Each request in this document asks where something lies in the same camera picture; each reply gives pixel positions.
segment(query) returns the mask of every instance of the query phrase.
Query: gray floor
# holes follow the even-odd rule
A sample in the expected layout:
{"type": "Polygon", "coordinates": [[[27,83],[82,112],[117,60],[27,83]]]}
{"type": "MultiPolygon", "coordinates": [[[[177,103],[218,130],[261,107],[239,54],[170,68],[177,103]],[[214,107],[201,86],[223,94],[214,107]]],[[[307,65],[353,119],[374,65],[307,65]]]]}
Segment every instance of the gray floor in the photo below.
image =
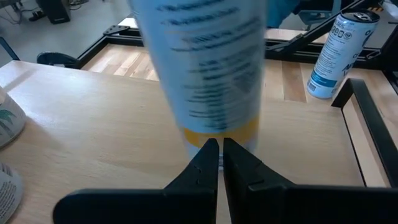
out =
{"type": "MultiPolygon", "coordinates": [[[[37,7],[34,0],[22,0],[25,9],[37,7]]],[[[16,20],[11,7],[0,9],[0,16],[16,20]]],[[[29,22],[27,18],[30,12],[25,12],[22,23],[12,25],[0,18],[0,36],[3,36],[9,45],[14,49],[21,60],[35,62],[37,54],[43,51],[61,52],[73,57],[77,57],[92,44],[109,26],[117,24],[129,15],[129,8],[126,0],[90,0],[83,4],[79,10],[72,11],[72,20],[64,24],[53,25],[47,18],[36,22],[29,22]]],[[[394,26],[388,24],[393,21],[388,13],[380,13],[382,22],[377,28],[377,32],[369,41],[368,47],[381,47],[394,26]]],[[[289,16],[281,28],[303,30],[305,25],[295,15],[289,16]]],[[[0,66],[8,63],[11,58],[0,47],[0,66]]]]}

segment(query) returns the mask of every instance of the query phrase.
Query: can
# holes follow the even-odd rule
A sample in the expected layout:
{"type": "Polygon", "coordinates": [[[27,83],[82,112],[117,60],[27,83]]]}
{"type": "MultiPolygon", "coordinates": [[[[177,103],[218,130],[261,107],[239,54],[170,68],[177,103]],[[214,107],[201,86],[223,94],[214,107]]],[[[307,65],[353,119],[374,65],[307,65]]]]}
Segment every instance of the can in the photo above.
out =
{"type": "Polygon", "coordinates": [[[307,83],[308,92],[331,98],[353,67],[380,17],[369,10],[347,10],[336,18],[307,83]]]}
{"type": "MultiPolygon", "coordinates": [[[[189,157],[209,138],[233,138],[253,150],[264,63],[264,1],[130,1],[189,157]]],[[[222,164],[222,147],[220,151],[222,164]]]]}

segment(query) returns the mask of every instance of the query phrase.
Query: paper cup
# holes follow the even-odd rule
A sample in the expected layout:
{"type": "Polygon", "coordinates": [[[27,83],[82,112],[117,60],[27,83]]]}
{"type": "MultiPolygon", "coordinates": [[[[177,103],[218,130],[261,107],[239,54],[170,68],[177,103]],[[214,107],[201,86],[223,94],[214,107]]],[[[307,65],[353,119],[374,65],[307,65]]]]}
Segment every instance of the paper cup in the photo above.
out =
{"type": "Polygon", "coordinates": [[[0,89],[0,148],[21,133],[25,121],[25,112],[3,89],[0,89]]]}
{"type": "Polygon", "coordinates": [[[21,177],[14,169],[0,162],[0,224],[10,219],[21,199],[21,177]]]}

